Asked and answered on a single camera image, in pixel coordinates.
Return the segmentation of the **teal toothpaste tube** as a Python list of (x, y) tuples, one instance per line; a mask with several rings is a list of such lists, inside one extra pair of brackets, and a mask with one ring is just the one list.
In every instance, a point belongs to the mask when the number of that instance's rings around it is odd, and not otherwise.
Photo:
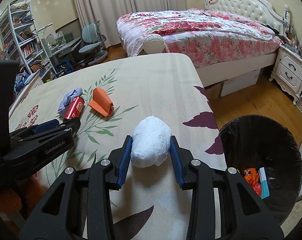
[(268, 189), (267, 177), (264, 167), (259, 168), (259, 178), (261, 184), (261, 199), (265, 199), (270, 196), (270, 192)]

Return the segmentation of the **red can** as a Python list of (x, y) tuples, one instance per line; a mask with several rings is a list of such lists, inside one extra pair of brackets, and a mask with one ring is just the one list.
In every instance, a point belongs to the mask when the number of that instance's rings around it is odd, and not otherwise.
[(84, 109), (84, 99), (81, 96), (75, 97), (69, 104), (67, 111), (64, 115), (63, 122), (73, 118), (80, 118)]

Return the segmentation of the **orange wrapper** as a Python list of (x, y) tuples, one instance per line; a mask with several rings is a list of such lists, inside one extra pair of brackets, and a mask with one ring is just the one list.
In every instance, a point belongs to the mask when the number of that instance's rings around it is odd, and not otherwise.
[(246, 168), (243, 170), (244, 179), (250, 184), (253, 185), (259, 181), (259, 174), (255, 168)]

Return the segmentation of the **lavender cloth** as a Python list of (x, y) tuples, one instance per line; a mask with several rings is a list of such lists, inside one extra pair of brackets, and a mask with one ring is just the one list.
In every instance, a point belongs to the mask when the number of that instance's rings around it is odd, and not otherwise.
[(83, 89), (81, 87), (78, 87), (65, 94), (62, 101), (59, 104), (58, 114), (64, 117), (71, 101), (75, 97), (81, 96), (82, 93), (83, 93)]

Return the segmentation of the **orange paper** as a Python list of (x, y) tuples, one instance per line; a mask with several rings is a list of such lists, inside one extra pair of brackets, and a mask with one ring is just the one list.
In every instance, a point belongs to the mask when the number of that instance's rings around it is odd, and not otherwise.
[(105, 118), (112, 116), (114, 112), (114, 104), (102, 88), (92, 91), (92, 100), (88, 105)]

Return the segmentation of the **white paper ball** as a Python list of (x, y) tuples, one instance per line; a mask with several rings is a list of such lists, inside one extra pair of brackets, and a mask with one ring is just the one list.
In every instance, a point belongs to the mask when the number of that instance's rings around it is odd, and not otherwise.
[(148, 116), (135, 128), (131, 163), (137, 168), (160, 166), (170, 150), (171, 129), (161, 119)]

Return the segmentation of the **red plastic bag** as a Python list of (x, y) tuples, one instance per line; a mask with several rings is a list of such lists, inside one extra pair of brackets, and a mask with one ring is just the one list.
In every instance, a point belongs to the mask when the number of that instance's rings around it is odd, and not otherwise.
[(261, 197), (261, 185), (258, 182), (254, 182), (251, 184), (251, 188), (254, 189), (255, 193)]

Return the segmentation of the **black trash bin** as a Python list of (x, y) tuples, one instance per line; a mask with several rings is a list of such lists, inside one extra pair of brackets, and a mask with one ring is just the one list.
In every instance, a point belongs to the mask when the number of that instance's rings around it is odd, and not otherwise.
[(302, 184), (302, 158), (292, 133), (262, 115), (244, 115), (220, 129), (228, 167), (265, 169), (270, 196), (264, 199), (283, 224), (291, 213)]

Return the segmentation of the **study desk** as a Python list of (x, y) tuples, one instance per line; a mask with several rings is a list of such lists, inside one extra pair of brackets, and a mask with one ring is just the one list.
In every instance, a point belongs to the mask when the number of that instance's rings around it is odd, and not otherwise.
[(76, 65), (73, 53), (80, 46), (82, 38), (74, 37), (73, 33), (64, 35), (62, 31), (47, 34), (45, 30), (52, 25), (53, 23), (47, 24), (38, 30), (38, 33), (43, 34), (44, 37), (41, 42), (56, 74), (63, 71), (71, 72)]

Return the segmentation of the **white bookshelf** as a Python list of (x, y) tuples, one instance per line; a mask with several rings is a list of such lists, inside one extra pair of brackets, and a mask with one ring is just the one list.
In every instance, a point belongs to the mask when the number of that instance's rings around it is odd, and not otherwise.
[(0, 38), (4, 58), (18, 60), (21, 73), (38, 73), (45, 81), (52, 63), (35, 26), (30, 0), (14, 0), (0, 13)]

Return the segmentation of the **grey-blue desk chair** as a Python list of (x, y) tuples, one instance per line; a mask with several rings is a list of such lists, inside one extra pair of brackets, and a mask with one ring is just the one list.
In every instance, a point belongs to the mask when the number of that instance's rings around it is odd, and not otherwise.
[(108, 52), (105, 50), (106, 36), (99, 31), (99, 22), (86, 25), (82, 29), (82, 40), (85, 46), (80, 48), (80, 54), (88, 54), (85, 64), (92, 66), (105, 60)]

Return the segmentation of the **white box under bed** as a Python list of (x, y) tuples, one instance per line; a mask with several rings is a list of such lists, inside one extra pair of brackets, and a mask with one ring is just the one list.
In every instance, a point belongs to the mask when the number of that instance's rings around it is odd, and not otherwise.
[(220, 96), (235, 93), (257, 83), (260, 69), (239, 75), (224, 82)]

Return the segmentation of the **white nightstand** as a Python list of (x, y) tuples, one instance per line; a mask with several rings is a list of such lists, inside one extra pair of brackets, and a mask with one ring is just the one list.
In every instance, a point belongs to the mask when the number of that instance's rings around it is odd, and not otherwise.
[(283, 44), (278, 48), (278, 56), (269, 81), (275, 80), (282, 91), (293, 97), (293, 104), (302, 94), (302, 58)]

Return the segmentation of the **pink floral quilt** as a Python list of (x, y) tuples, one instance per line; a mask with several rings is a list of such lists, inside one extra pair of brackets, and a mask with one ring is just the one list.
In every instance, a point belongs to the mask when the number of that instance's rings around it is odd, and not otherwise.
[(187, 55), (196, 68), (272, 53), (281, 39), (244, 16), (213, 10), (134, 12), (117, 20), (129, 57), (143, 51), (143, 39), (157, 34), (165, 52)]

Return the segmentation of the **white bed with headboard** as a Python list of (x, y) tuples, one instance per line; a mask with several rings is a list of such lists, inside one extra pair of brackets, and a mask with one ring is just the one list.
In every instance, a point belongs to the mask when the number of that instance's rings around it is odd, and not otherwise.
[(267, 0), (204, 0), (204, 9), (134, 12), (117, 20), (129, 57), (179, 53), (204, 86), (270, 66), (290, 29), (290, 8)]

